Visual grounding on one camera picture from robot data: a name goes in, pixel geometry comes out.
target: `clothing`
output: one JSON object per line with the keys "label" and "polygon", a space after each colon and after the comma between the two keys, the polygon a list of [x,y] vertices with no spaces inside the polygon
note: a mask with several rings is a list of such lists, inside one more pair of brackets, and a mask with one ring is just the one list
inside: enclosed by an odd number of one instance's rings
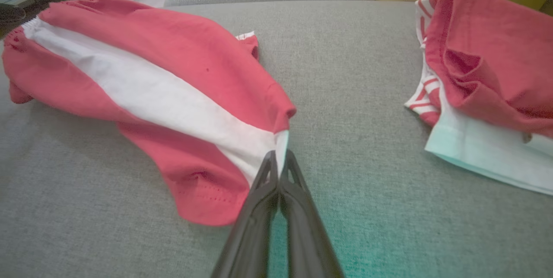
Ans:
{"label": "clothing", "polygon": [[437,0],[425,59],[450,104],[553,137],[553,18],[509,0]]}
{"label": "clothing", "polygon": [[156,162],[183,218],[224,225],[265,154],[284,160],[296,112],[249,36],[129,0],[76,0],[11,32],[3,61],[12,101],[115,121]]}
{"label": "clothing", "polygon": [[423,71],[413,97],[405,106],[433,126],[425,150],[457,166],[498,181],[553,195],[553,158],[543,151],[543,141],[525,144],[523,133],[472,118],[456,109],[447,97],[448,85],[427,63],[430,44],[425,33],[436,0],[415,2],[416,33],[423,51]]}

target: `gray sofa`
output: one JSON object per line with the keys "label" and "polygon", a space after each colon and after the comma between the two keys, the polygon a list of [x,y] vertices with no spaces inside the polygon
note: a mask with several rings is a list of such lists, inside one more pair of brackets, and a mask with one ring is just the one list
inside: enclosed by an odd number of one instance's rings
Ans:
{"label": "gray sofa", "polygon": [[[422,56],[407,2],[282,1],[176,6],[233,34],[298,107],[296,154],[349,278],[551,277],[553,199],[426,153],[403,103]],[[154,163],[109,122],[0,82],[0,276],[209,277],[229,227],[178,217]],[[270,277],[286,277],[286,223]]]}

